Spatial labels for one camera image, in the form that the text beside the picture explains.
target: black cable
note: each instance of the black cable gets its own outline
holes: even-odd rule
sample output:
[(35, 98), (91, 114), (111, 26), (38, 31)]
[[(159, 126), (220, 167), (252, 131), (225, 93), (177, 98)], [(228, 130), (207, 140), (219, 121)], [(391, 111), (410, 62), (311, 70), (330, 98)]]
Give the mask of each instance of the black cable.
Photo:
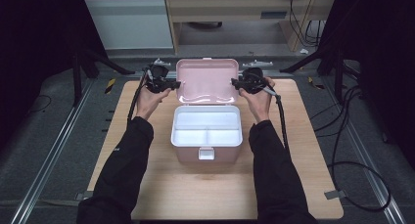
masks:
[(341, 128), (340, 130), (338, 130), (336, 133), (331, 133), (331, 134), (324, 134), (324, 135), (317, 135), (315, 136), (316, 138), (325, 138), (325, 137), (331, 137), (331, 136), (335, 136), (340, 134), (348, 125), (348, 119), (346, 120), (346, 124), (344, 125), (343, 128)]
[[(297, 22), (297, 26), (299, 27), (299, 32), (300, 32), (300, 33), (298, 33), (298, 32), (296, 31), (296, 29), (294, 28), (294, 26), (293, 26), (293, 22), (292, 22), (292, 20), (291, 20), (291, 16), (294, 16), (294, 20)], [(293, 0), (290, 0), (290, 16), (289, 16), (289, 20), (290, 20), (290, 25), (291, 25), (291, 28), (293, 29), (294, 33), (297, 35), (297, 38), (299, 39), (299, 41), (300, 41), (301, 45), (302, 45), (302, 46), (304, 46), (304, 47), (315, 47), (314, 45), (310, 45), (310, 44), (305, 45), (304, 43), (302, 43), (302, 40), (306, 41), (306, 39), (305, 39), (305, 38), (304, 38), (304, 36), (302, 35), (302, 32), (301, 32), (301, 27), (300, 27), (299, 21), (297, 20), (296, 14), (294, 14), (294, 11), (293, 11)]]
[(328, 111), (330, 108), (332, 108), (332, 107), (334, 107), (335, 105), (337, 105), (338, 103), (335, 103), (335, 104), (333, 104), (333, 105), (331, 105), (331, 106), (329, 106), (329, 107), (327, 107), (326, 109), (324, 109), (324, 110), (322, 110), (322, 111), (320, 111), (320, 112), (318, 112), (318, 113), (316, 113), (314, 116), (312, 116), (311, 118), (310, 118), (310, 120), (312, 120), (314, 117), (316, 117), (317, 115), (319, 115), (319, 114), (321, 114), (321, 113), (323, 113), (323, 112), (325, 112), (325, 111)]
[(31, 110), (31, 111), (29, 111), (28, 113), (43, 111), (43, 110), (45, 110), (46, 108), (48, 108), (48, 107), (49, 107), (49, 105), (51, 105), (51, 103), (52, 103), (52, 98), (51, 98), (50, 96), (47, 96), (47, 95), (39, 95), (39, 96), (37, 96), (37, 98), (39, 98), (39, 97), (47, 98), (47, 99), (49, 100), (49, 102), (46, 104), (46, 106), (45, 106), (45, 107), (40, 108), (40, 109), (37, 109), (37, 110)]
[(340, 165), (340, 164), (352, 164), (352, 165), (355, 165), (355, 166), (361, 166), (361, 167), (364, 167), (364, 168), (368, 169), (369, 171), (371, 171), (372, 173), (374, 173), (378, 178), (380, 178), (381, 181), (382, 181), (382, 183), (387, 188), (387, 192), (388, 192), (388, 199), (387, 199), (386, 203), (384, 205), (382, 205), (381, 207), (377, 207), (377, 208), (365, 207), (365, 206), (360, 205), (357, 202), (353, 201), (349, 197), (345, 197), (345, 199), (348, 202), (350, 202), (351, 204), (353, 204), (354, 206), (356, 206), (356, 207), (358, 207), (360, 209), (363, 209), (365, 211), (370, 211), (370, 212), (380, 212), (380, 211), (385, 210), (385, 208), (388, 207), (388, 205), (391, 203), (391, 199), (392, 199), (391, 189), (389, 188), (389, 186), (386, 183), (385, 179), (382, 178), (382, 176), (378, 172), (376, 172), (374, 169), (372, 169), (369, 166), (364, 165), (362, 163), (358, 163), (358, 162), (354, 162), (354, 161), (337, 161), (336, 162), (336, 152), (337, 152), (337, 148), (339, 146), (340, 136), (342, 134), (342, 131), (343, 131), (343, 128), (345, 127), (346, 122), (348, 121), (348, 117), (349, 117), (349, 115), (348, 115), (348, 109), (349, 109), (350, 102), (351, 102), (351, 100), (355, 96), (357, 96), (357, 94), (356, 95), (353, 95), (353, 92), (357, 88), (358, 88), (358, 86), (354, 86), (353, 88), (351, 88), (352, 89), (351, 93), (349, 94), (349, 96), (347, 98), (345, 98), (346, 99), (345, 104), (344, 104), (344, 106), (346, 106), (345, 117), (344, 117), (344, 119), (342, 121), (340, 130), (339, 130), (339, 134), (336, 137), (336, 143), (335, 143), (335, 147), (333, 149), (333, 155), (332, 155), (332, 162), (330, 164), (328, 164), (328, 167), (331, 167), (333, 184), (334, 184), (334, 186), (335, 186), (335, 188), (336, 188), (337, 191), (340, 191), (341, 189), (340, 189), (340, 187), (339, 187), (339, 185), (337, 183), (337, 180), (336, 180), (336, 173), (335, 173), (335, 167), (336, 167), (336, 165)]
[(311, 23), (312, 21), (308, 22), (307, 29), (305, 30), (305, 41), (309, 44), (313, 44), (314, 46), (317, 46), (317, 43), (315, 41), (316, 37), (308, 35), (308, 32), (311, 30)]
[(317, 35), (315, 37), (316, 46), (318, 46), (319, 44), (318, 40), (320, 39), (320, 26), (321, 26), (321, 21), (318, 21)]
[[(274, 88), (272, 88), (271, 85), (269, 85), (268, 83), (266, 84), (268, 86), (268, 88), (272, 91), (274, 91), (275, 93), (277, 93)], [(290, 155), (290, 146), (288, 145), (288, 138), (287, 138), (287, 128), (286, 128), (286, 123), (285, 123), (285, 116), (284, 116), (284, 109), (283, 109), (283, 104), (281, 103), (281, 96), (280, 95), (276, 95), (275, 96), (276, 99), (276, 104), (278, 106), (278, 111), (280, 112), (280, 120), (281, 120), (281, 131), (283, 134), (283, 142), (284, 142), (284, 148), (287, 151), (288, 155)]]
[(140, 84), (138, 85), (138, 88), (134, 93), (134, 97), (132, 98), (130, 110), (128, 112), (127, 122), (132, 120), (132, 114), (134, 113), (134, 108), (135, 108), (138, 96), (140, 95), (141, 88), (143, 88), (144, 86), (144, 79), (146, 79), (146, 77), (147, 77), (147, 68), (144, 68), (143, 75), (141, 76), (141, 79), (140, 79)]
[(281, 131), (282, 131), (282, 134), (283, 134), (284, 148), (286, 149), (288, 154), (290, 154), (290, 146), (288, 144), (287, 128), (286, 128), (286, 123), (285, 123), (283, 104), (281, 103), (281, 96), (277, 94), (277, 92), (268, 83), (268, 81), (265, 80), (265, 78), (263, 78), (263, 77), (261, 77), (257, 74), (251, 73), (251, 72), (245, 72), (245, 74), (251, 75), (251, 76), (257, 78), (258, 80), (261, 80), (263, 83), (266, 83), (266, 86), (276, 94), (275, 98), (277, 99), (276, 104), (277, 104), (278, 110), (280, 112)]
[[(345, 102), (345, 100), (346, 100), (347, 96), (349, 95), (349, 93), (350, 92), (353, 92), (356, 88), (359, 88), (359, 87), (358, 86), (354, 86), (354, 87), (352, 87), (352, 88), (350, 88), (350, 89), (347, 90), (347, 92), (345, 93), (345, 97), (344, 97), (343, 102)], [(334, 118), (329, 123), (327, 123), (327, 124), (325, 124), (325, 125), (317, 128), (317, 129), (314, 129), (314, 132), (317, 132), (317, 131), (320, 131), (322, 129), (325, 129), (325, 128), (329, 127), (330, 125), (334, 124), (342, 116), (342, 114), (343, 114), (343, 112), (345, 110), (345, 107), (346, 107), (346, 104), (343, 104), (342, 109), (341, 109), (339, 115), (336, 118)]]

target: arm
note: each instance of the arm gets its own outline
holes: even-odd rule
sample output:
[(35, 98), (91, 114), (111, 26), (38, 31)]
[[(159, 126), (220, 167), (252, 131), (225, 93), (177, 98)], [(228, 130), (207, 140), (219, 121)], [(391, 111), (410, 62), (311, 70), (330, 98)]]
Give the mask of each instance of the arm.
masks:
[[(266, 80), (275, 85), (272, 79)], [(296, 168), (269, 120), (271, 96), (265, 91), (252, 95), (243, 89), (240, 95), (247, 99), (257, 122), (250, 131), (250, 145), (258, 223), (317, 223), (308, 213)]]
[(125, 133), (107, 159), (93, 197), (79, 204), (76, 223), (131, 222), (154, 136), (147, 119), (169, 91), (153, 94), (147, 88), (141, 90), (136, 117), (127, 123)]

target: wooden board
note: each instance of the wooden board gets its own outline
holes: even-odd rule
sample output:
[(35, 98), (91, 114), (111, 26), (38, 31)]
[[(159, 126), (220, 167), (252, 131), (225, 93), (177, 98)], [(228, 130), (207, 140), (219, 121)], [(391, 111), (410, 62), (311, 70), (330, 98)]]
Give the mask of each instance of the wooden board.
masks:
[[(329, 171), (305, 111), (299, 89), (291, 79), (277, 79), (282, 96), (293, 162), (299, 172), (310, 213), (317, 219), (343, 216), (339, 199), (327, 201), (324, 192), (334, 190)], [(92, 191), (102, 167), (120, 140), (138, 81), (129, 81), (121, 93), (88, 191)], [(189, 164), (177, 160), (170, 143), (174, 110), (180, 104), (175, 92), (165, 98), (149, 121), (155, 130), (149, 165), (144, 176), (134, 220), (256, 219), (253, 153), (248, 142), (254, 117), (239, 98), (244, 141), (232, 164)], [(271, 120), (281, 135), (278, 108), (271, 104)]]

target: black sleeve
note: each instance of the black sleeve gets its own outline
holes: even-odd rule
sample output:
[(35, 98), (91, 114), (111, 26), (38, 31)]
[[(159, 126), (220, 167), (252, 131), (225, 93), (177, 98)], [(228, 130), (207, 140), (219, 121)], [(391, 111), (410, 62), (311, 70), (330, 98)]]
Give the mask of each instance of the black sleeve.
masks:
[(271, 121), (252, 127), (250, 145), (258, 223), (317, 223), (308, 212), (299, 175)]
[(131, 222), (153, 137), (153, 127), (145, 119), (135, 117), (127, 124), (98, 177), (93, 197), (79, 204), (76, 223)]

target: gray floor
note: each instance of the gray floor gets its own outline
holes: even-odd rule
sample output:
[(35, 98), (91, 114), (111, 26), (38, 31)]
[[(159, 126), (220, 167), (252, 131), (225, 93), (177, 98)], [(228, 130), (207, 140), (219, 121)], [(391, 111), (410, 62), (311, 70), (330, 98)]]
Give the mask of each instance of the gray floor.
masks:
[[(272, 24), (267, 23), (261, 27), (250, 29), (268, 30), (269, 28), (267, 27), (270, 26), (275, 27)], [(227, 24), (224, 24), (223, 30), (226, 30), (226, 27)], [(190, 25), (186, 29), (189, 29), (189, 33), (197, 33), (198, 31), (206, 32), (205, 30), (197, 27), (194, 28)], [(232, 44), (232, 46), (235, 47), (251, 45), (253, 45), (252, 47), (260, 47), (261, 45), (265, 47), (267, 44), (266, 42), (268, 42), (267, 37), (273, 37), (272, 41), (268, 42), (269, 45), (280, 48), (271, 50), (265, 49), (266, 53), (260, 53), (259, 51), (254, 50), (254, 54), (247, 54), (247, 50), (252, 50), (250, 48), (245, 50), (243, 54), (241, 53), (238, 55), (239, 51), (232, 53), (234, 52), (234, 49), (227, 50), (227, 45), (221, 44), (219, 42), (220, 39), (215, 41), (213, 37), (216, 36), (210, 34), (205, 36), (207, 39), (206, 43), (209, 42), (209, 45), (214, 47), (214, 49), (212, 49), (214, 52), (212, 51), (210, 53), (203, 50), (204, 41), (200, 40), (200, 37), (197, 34), (189, 34), (189, 37), (183, 38), (185, 39), (182, 40), (182, 46), (184, 48), (182, 47), (182, 53), (178, 56), (233, 57), (240, 62), (240, 65), (242, 65), (242, 63), (251, 62), (253, 59), (273, 62), (274, 67), (272, 70), (274, 70), (274, 72), (269, 73), (274, 73), (274, 75), (283, 78), (292, 78), (296, 81), (309, 116), (313, 116), (333, 105), (334, 102), (328, 91), (328, 88), (331, 86), (325, 86), (326, 89), (318, 89), (308, 83), (307, 78), (309, 76), (313, 77), (313, 81), (316, 84), (325, 83), (323, 77), (318, 76), (316, 73), (318, 61), (307, 65), (290, 76), (279, 75), (278, 71), (275, 71), (280, 68), (289, 67), (303, 55), (300, 53), (289, 53), (287, 52), (287, 47), (285, 48), (285, 51), (283, 51), (283, 44), (274, 42), (281, 36), (278, 31), (275, 31), (278, 34), (272, 33), (269, 30), (267, 32), (268, 33), (265, 33), (265, 36), (258, 37), (258, 39), (253, 39), (251, 33), (246, 36), (240, 35), (240, 37), (247, 37), (247, 39), (240, 39), (240, 41), (235, 41), (230, 35), (226, 35), (226, 37), (229, 37), (229, 40), (222, 39), (222, 43)], [(189, 48), (188, 53), (186, 53), (185, 46), (193, 48)], [(114, 61), (123, 67), (139, 70), (145, 64), (152, 61), (153, 58), (154, 57), (148, 59), (114, 59)], [(175, 64), (178, 58), (179, 57), (165, 57), (163, 60)], [(40, 194), (41, 200), (72, 200), (76, 193), (83, 192), (87, 188), (95, 162), (106, 137), (106, 129), (108, 129), (110, 125), (107, 119), (112, 117), (111, 111), (115, 109), (123, 83), (134, 78), (121, 76), (102, 65), (99, 65), (99, 67), (100, 75), (94, 80), (91, 94), (86, 101), (85, 107), (82, 109), (74, 128), (70, 132), (65, 147), (59, 156), (59, 160), (54, 166), (52, 173)], [(115, 86), (110, 94), (105, 94), (104, 91), (111, 78), (116, 78)], [(324, 78), (329, 82), (333, 79), (332, 76)], [(352, 78), (345, 76), (345, 84), (347, 88), (350, 88), (354, 86), (356, 82)], [(8, 150), (0, 156), (0, 201), (3, 204), (6, 201), (11, 201), (9, 206), (0, 206), (0, 223), (10, 223), (12, 220), (17, 207), (16, 202), (21, 200), (30, 188), (37, 171), (40, 169), (45, 157), (48, 155), (49, 150), (54, 144), (54, 141), (71, 110), (73, 101), (71, 71), (64, 71), (63, 73), (47, 79), (43, 83), (41, 95), (46, 95), (51, 98), (52, 101), (50, 105), (48, 106), (49, 99), (46, 97), (39, 97), (36, 100), (32, 107), (34, 111), (47, 107), (42, 111), (31, 112), (26, 116), (24, 123), (10, 141)], [(393, 144), (385, 144), (382, 141), (382, 130), (376, 123), (372, 111), (373, 110), (369, 107), (364, 98), (355, 98), (350, 106), (350, 121), (356, 127), (359, 137), (376, 163), (380, 173), (389, 183), (392, 189), (392, 195), (396, 200), (404, 219), (407, 223), (415, 223), (415, 188), (413, 186), (413, 184), (415, 184), (415, 172), (406, 162), (399, 147)], [(331, 108), (313, 118), (311, 120), (312, 125), (314, 128), (324, 125), (337, 114), (337, 110)], [(321, 132), (317, 132), (316, 135), (321, 136), (336, 132), (338, 127), (338, 123), (334, 124)], [(326, 162), (330, 163), (335, 144), (335, 136), (319, 137), (318, 142)], [(342, 134), (340, 139), (336, 158), (337, 160), (346, 159), (358, 161), (358, 157), (351, 145), (351, 141), (345, 133)], [(379, 206), (378, 199), (362, 169), (351, 166), (340, 166), (336, 168), (336, 177), (339, 186), (346, 190), (351, 199), (365, 206)], [(320, 223), (390, 223), (383, 212), (366, 212), (354, 207), (345, 200), (342, 200), (342, 205), (345, 210), (345, 216), (342, 219), (320, 221)], [(75, 217), (76, 207), (40, 204), (33, 209), (26, 223), (74, 223)]]

